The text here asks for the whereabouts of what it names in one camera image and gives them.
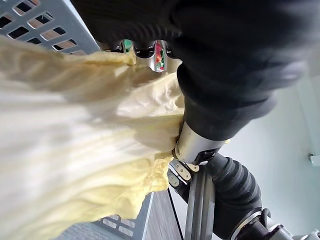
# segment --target metal rod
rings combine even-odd
[[[224,143],[225,141],[214,141],[200,136],[184,122],[174,155],[179,161],[192,164],[200,152],[219,149]]]
[[[164,50],[164,70],[169,74],[176,73],[178,67],[181,65],[182,61],[178,58],[171,58],[167,55],[166,50]]]
[[[191,180],[185,240],[211,240],[215,216],[215,186],[201,166]]]
[[[136,63],[138,65],[145,65],[150,67],[153,71],[156,71],[157,65],[156,65],[156,54],[154,53],[151,57],[142,58],[136,56]]]

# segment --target yellow cloth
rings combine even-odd
[[[133,219],[168,187],[184,100],[132,54],[73,56],[0,36],[0,239]]]

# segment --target silver metal cylinder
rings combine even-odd
[[[269,232],[272,232],[277,226],[281,225],[270,217],[266,217],[266,228]]]
[[[320,232],[314,230],[309,235],[293,236],[294,240],[320,240]]]
[[[179,161],[191,164],[196,160],[198,153],[220,148],[224,143],[225,141],[209,140],[198,135],[184,122],[174,152]]]
[[[114,42],[111,45],[106,42],[99,42],[99,41],[96,41],[96,43],[100,47],[101,51],[118,52],[118,53],[125,53],[126,52],[124,41]]]
[[[257,211],[255,213],[253,213],[252,215],[250,215],[249,217],[247,217],[245,220],[243,220],[243,222],[232,233],[230,240],[235,240],[237,238],[238,234],[240,233],[241,229],[259,215],[261,215],[261,211]]]
[[[171,58],[164,51],[164,70],[169,74],[176,73],[182,61],[178,58]]]
[[[184,240],[211,240],[215,217],[215,186],[204,167],[192,178]]]
[[[272,237],[270,237],[270,240],[292,240],[293,236],[291,235],[288,230],[285,228],[281,228],[278,231],[276,231]]]
[[[156,66],[156,54],[154,53],[151,57],[142,58],[136,56],[136,64],[150,67],[153,71],[157,70]]]

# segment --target gray floor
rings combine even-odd
[[[168,191],[155,192],[145,240],[181,240]]]

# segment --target white wall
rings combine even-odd
[[[307,154],[311,141],[295,87],[278,92],[278,105],[253,120],[220,151],[244,164],[255,176],[263,207],[293,234],[320,229],[320,167]],[[173,194],[182,231],[187,204]]]
[[[311,151],[320,155],[320,88],[317,86],[318,76],[305,76],[297,84],[298,97],[305,116],[305,122],[311,140]]]
[[[318,106],[320,106],[320,75],[313,77],[311,79],[311,81],[312,81],[314,89],[316,89],[316,92],[317,92],[317,95],[316,95],[317,104],[318,104]]]

